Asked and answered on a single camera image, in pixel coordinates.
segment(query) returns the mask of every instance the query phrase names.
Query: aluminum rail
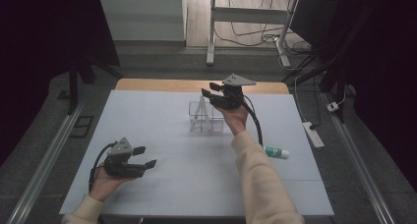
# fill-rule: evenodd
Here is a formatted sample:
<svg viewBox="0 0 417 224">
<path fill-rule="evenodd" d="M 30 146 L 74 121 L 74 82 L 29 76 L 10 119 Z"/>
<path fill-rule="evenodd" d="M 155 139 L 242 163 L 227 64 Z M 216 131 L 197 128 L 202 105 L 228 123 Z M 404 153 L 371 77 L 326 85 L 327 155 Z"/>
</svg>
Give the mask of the aluminum rail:
<svg viewBox="0 0 417 224">
<path fill-rule="evenodd" d="M 88 97 L 90 87 L 87 88 L 84 96 L 80 100 L 80 103 L 75 108 L 72 115 L 67 115 L 64 118 L 57 134 L 52 140 L 50 146 L 43 155 L 42 160 L 36 168 L 33 176 L 30 179 L 24 193 L 18 201 L 18 204 L 15 206 L 15 209 L 12 212 L 12 215 L 9 217 L 7 224 L 21 224 L 25 223 L 31 209 L 33 208 L 34 203 L 36 202 L 37 197 L 40 194 L 40 191 L 45 184 L 56 159 L 59 156 L 59 153 L 62 150 L 71 130 L 73 129 L 78 116 L 80 115 L 85 101 Z"/>
<path fill-rule="evenodd" d="M 330 103 L 324 93 L 322 93 L 321 96 L 325 104 Z M 362 186 L 365 192 L 368 194 L 370 202 L 374 207 L 378 218 L 380 219 L 380 222 L 382 224 L 394 224 L 395 222 L 387 207 L 387 203 L 384 200 L 380 189 L 375 184 L 364 162 L 364 159 L 362 158 L 355 142 L 353 141 L 349 131 L 346 128 L 346 125 L 340 123 L 335 114 L 330 114 L 330 116 L 341 140 L 343 141 L 347 154 L 349 155 L 350 160 L 352 161 L 352 164 L 358 174 L 359 180 L 362 182 Z"/>
</svg>

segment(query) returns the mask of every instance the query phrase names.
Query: wooden edge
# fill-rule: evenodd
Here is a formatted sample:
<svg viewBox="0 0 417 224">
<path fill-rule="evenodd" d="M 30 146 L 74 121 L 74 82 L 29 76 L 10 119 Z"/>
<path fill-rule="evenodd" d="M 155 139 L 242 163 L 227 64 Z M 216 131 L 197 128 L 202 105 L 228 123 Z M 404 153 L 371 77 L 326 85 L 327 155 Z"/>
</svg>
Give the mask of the wooden edge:
<svg viewBox="0 0 417 224">
<path fill-rule="evenodd" d="M 200 92 L 202 88 L 209 90 L 209 83 L 221 84 L 221 81 L 121 79 L 117 82 L 115 89 Z M 243 91 L 245 93 L 289 94 L 288 87 L 284 83 L 258 82 L 256 85 L 243 86 Z"/>
</svg>

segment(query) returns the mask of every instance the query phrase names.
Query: beige sleeve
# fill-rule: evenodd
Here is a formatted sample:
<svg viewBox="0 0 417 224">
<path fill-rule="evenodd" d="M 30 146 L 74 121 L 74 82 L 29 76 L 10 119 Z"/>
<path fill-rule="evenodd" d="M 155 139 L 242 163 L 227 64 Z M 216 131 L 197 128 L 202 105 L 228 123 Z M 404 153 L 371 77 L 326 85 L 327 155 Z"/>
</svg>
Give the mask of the beige sleeve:
<svg viewBox="0 0 417 224">
<path fill-rule="evenodd" d="M 104 203 L 90 196 L 85 196 L 80 206 L 64 216 L 61 224 L 95 224 L 104 207 Z"/>
<path fill-rule="evenodd" d="M 268 156 L 247 131 L 233 139 L 248 224 L 304 223 Z"/>
</svg>

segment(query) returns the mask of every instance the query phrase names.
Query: white board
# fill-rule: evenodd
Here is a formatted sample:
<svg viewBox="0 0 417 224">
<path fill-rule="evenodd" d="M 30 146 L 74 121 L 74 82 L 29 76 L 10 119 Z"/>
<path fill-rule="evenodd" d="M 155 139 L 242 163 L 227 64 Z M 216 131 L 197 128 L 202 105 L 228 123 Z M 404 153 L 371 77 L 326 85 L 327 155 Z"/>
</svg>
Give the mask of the white board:
<svg viewBox="0 0 417 224">
<path fill-rule="evenodd" d="M 252 94 L 264 145 L 287 149 L 289 158 L 271 158 L 302 215 L 333 215 L 316 160 L 293 96 Z M 199 93 L 113 90 L 60 213 L 74 211 L 88 193 L 89 170 L 99 152 L 124 137 L 145 154 L 129 163 L 156 166 L 126 183 L 106 202 L 103 214 L 141 217 L 244 216 L 240 179 L 230 144 L 233 135 L 190 132 L 189 103 Z M 249 116 L 247 129 L 258 139 Z"/>
</svg>

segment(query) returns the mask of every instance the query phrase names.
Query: hand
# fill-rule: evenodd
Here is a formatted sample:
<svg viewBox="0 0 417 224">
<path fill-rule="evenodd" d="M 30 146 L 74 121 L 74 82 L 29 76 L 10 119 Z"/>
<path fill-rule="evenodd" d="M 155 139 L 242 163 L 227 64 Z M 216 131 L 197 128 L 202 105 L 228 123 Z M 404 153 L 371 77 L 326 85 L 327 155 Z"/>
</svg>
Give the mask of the hand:
<svg viewBox="0 0 417 224">
<path fill-rule="evenodd" d="M 227 126 L 229 126 L 234 136 L 246 131 L 246 121 L 249 113 L 242 105 L 233 110 L 226 110 L 215 106 L 214 108 L 223 114 L 224 121 L 226 121 Z"/>
<path fill-rule="evenodd" d="M 98 165 L 95 171 L 95 180 L 92 184 L 89 196 L 92 198 L 105 202 L 105 200 L 111 196 L 117 188 L 125 182 L 135 180 L 135 178 L 118 178 L 107 174 L 102 167 L 103 163 Z"/>
</svg>

